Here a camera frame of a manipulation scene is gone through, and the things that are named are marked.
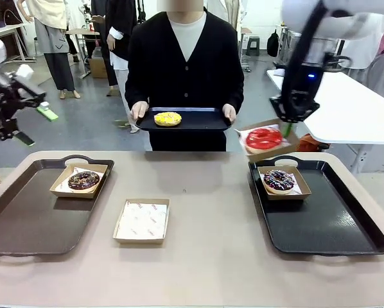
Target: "mannequin hand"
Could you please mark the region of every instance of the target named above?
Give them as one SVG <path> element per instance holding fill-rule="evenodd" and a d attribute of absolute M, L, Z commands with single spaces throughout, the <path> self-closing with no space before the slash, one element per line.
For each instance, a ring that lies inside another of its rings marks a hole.
<path fill-rule="evenodd" d="M 149 105 L 145 101 L 138 101 L 135 103 L 135 105 L 132 107 L 130 114 L 132 118 L 136 121 L 139 118 L 143 118 L 145 116 L 145 112 L 148 111 Z"/>
<path fill-rule="evenodd" d="M 28 22 L 33 22 L 33 17 L 32 17 L 32 16 L 25 15 L 24 18 L 25 18 L 25 20 L 28 21 Z"/>
<path fill-rule="evenodd" d="M 111 34 L 108 34 L 107 43 L 109 50 L 112 51 L 115 49 L 115 38 Z"/>
<path fill-rule="evenodd" d="M 222 112 L 225 115 L 225 117 L 231 122 L 235 122 L 236 120 L 236 110 L 235 107 L 233 107 L 230 104 L 225 104 L 222 108 Z"/>
<path fill-rule="evenodd" d="M 92 22 L 96 22 L 97 24 L 103 24 L 105 23 L 105 18 L 104 16 L 95 15 L 92 16 Z"/>

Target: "gray skirt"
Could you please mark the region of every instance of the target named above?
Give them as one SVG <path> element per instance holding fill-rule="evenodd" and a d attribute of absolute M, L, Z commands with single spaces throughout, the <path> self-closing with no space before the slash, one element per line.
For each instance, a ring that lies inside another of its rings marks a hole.
<path fill-rule="evenodd" d="M 52 28 L 35 19 L 38 44 L 43 53 L 68 53 L 69 45 L 60 29 Z"/>

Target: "cardboard box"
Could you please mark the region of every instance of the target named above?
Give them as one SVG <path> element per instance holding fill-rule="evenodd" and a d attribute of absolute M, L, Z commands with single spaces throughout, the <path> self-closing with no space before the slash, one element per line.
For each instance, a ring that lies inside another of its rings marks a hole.
<path fill-rule="evenodd" d="M 166 217 L 165 217 L 165 222 L 164 222 L 163 237 L 159 238 L 159 239 L 125 239 L 125 238 L 120 238 L 118 236 L 119 225 L 121 223 L 121 218 L 123 216 L 123 213 L 124 213 L 124 210 L 125 210 L 127 203 L 166 205 Z M 168 227 L 168 219 L 169 219 L 169 211 L 170 211 L 169 203 L 170 203 L 169 199 L 127 199 L 127 200 L 125 200 L 125 204 L 124 204 L 122 211 L 119 214 L 118 220 L 116 222 L 116 226 L 115 226 L 115 230 L 114 230 L 114 239 L 121 244 L 162 244 L 165 240 L 166 229 Z"/>
<path fill-rule="evenodd" d="M 258 167 L 257 169 L 260 175 L 264 175 L 266 172 L 271 170 L 280 170 L 289 174 L 293 174 L 295 176 L 297 185 L 301 189 L 302 194 L 272 194 L 266 189 L 266 184 L 262 181 L 263 187 L 268 194 L 268 199 L 272 201 L 277 200 L 305 200 L 308 196 L 312 194 L 310 188 L 308 187 L 306 181 L 303 179 L 303 176 L 299 172 L 299 170 L 294 166 L 274 166 L 274 167 Z"/>
<path fill-rule="evenodd" d="M 60 192 L 55 189 L 61 184 L 64 180 L 69 178 L 74 171 L 74 168 L 82 168 L 89 171 L 99 172 L 105 174 L 107 172 L 107 165 L 95 165 L 95 164 L 70 164 L 65 170 L 61 173 L 61 175 L 57 178 L 55 183 L 49 189 L 55 196 L 57 197 L 69 197 L 69 198 L 84 198 L 84 199 L 93 199 L 95 197 L 95 193 L 98 190 L 98 186 L 101 183 L 101 180 L 94 186 L 94 190 L 91 192 Z"/>
<path fill-rule="evenodd" d="M 107 68 L 103 59 L 89 59 L 92 78 L 108 78 Z"/>
<path fill-rule="evenodd" d="M 254 128 L 262 128 L 265 126 L 270 126 L 277 124 L 281 128 L 283 123 L 280 119 L 274 119 L 274 120 L 269 120 L 265 122 L 261 122 L 258 124 L 253 124 L 250 126 L 246 126 L 244 128 L 241 128 L 239 131 L 244 132 L 245 130 L 252 130 Z M 260 154 L 252 154 L 247 151 L 246 147 L 242 146 L 243 150 L 248 156 L 248 159 L 250 162 L 259 162 L 264 159 L 268 159 L 270 157 L 276 157 L 279 155 L 287 154 L 287 153 L 292 153 L 296 152 L 296 149 L 300 143 L 299 138 L 296 136 L 295 132 L 292 130 L 289 134 L 289 136 L 286 138 L 286 140 L 289 142 L 289 146 L 277 146 L 273 149 L 270 150 L 265 150 L 264 152 Z"/>

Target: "black bag hanging on wall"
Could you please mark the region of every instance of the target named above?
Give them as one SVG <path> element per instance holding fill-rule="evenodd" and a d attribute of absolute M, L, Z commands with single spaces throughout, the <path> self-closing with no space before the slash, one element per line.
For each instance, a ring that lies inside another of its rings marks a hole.
<path fill-rule="evenodd" d="M 276 33 L 272 33 L 270 38 L 268 39 L 268 45 L 267 45 L 267 51 L 268 55 L 275 57 L 277 56 L 277 53 L 279 51 L 279 35 Z"/>
<path fill-rule="evenodd" d="M 143 24 L 146 21 L 145 5 L 142 0 L 142 6 L 140 0 L 138 0 L 138 24 Z"/>

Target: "tray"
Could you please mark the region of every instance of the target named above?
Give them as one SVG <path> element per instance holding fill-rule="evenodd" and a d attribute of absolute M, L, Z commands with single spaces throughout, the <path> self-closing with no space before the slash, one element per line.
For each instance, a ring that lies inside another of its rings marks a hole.
<path fill-rule="evenodd" d="M 312 195 L 304 201 L 269 201 L 258 167 L 294 160 Z M 281 156 L 249 163 L 272 244 L 283 253 L 383 255 L 384 235 L 332 167 Z"/>
<path fill-rule="evenodd" d="M 74 158 L 108 166 L 93 199 L 57 198 L 49 191 L 65 169 L 65 162 Z M 70 252 L 78 244 L 113 166 L 113 160 L 81 155 L 33 162 L 0 197 L 0 255 Z"/>
<path fill-rule="evenodd" d="M 156 125 L 153 118 L 161 112 L 176 112 L 182 117 L 182 122 L 174 127 L 161 127 Z M 136 122 L 136 126 L 147 132 L 158 131 L 189 131 L 189 132 L 223 132 L 232 126 L 225 118 L 221 110 L 216 108 L 150 108 L 142 119 Z"/>

